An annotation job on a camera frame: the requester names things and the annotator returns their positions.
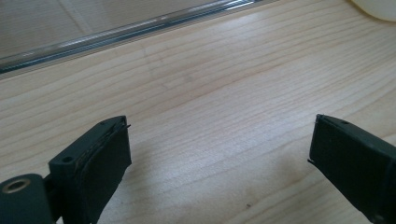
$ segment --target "beige round object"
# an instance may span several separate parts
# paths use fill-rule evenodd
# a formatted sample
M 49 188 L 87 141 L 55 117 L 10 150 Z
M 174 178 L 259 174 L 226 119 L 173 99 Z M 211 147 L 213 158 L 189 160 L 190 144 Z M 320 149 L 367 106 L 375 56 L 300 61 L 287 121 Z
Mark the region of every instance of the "beige round object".
M 396 0 L 352 0 L 363 11 L 384 21 L 396 21 Z

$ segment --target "black plastic part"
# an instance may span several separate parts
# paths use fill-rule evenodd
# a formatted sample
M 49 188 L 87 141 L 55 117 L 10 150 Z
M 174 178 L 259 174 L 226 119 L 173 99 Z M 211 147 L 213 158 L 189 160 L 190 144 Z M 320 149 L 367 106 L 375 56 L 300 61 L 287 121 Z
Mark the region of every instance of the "black plastic part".
M 396 147 L 341 119 L 317 115 L 314 164 L 373 223 L 396 223 Z
M 65 224 L 97 223 L 131 164 L 125 117 L 95 125 L 49 162 Z
M 50 205 L 40 175 L 20 175 L 0 185 L 1 224 L 51 224 Z

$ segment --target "shiny metal edge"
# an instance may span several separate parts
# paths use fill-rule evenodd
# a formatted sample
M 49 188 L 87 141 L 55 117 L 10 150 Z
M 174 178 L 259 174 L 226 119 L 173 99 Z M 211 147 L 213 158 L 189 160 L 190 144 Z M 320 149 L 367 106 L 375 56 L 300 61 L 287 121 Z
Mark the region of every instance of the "shiny metal edge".
M 277 0 L 221 0 L 0 59 L 0 79 Z

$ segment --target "wooden table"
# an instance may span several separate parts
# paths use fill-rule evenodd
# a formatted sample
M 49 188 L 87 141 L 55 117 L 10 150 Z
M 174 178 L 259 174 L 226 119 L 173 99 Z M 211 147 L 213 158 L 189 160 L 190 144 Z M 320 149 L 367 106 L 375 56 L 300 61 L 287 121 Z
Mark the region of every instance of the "wooden table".
M 0 181 L 126 115 L 100 223 L 369 223 L 306 159 L 316 114 L 396 144 L 396 24 L 281 0 L 0 80 Z

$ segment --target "screw hole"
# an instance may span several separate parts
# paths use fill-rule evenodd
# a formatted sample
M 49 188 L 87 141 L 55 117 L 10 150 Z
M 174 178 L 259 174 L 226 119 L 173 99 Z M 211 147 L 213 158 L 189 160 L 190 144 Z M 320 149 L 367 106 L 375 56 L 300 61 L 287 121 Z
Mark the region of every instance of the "screw hole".
M 30 184 L 29 179 L 18 179 L 14 180 L 11 183 L 5 185 L 3 187 L 3 192 L 4 193 L 15 193 L 20 191 L 21 189 L 26 188 Z
M 70 162 L 73 160 L 73 157 L 65 157 L 62 159 L 63 162 Z

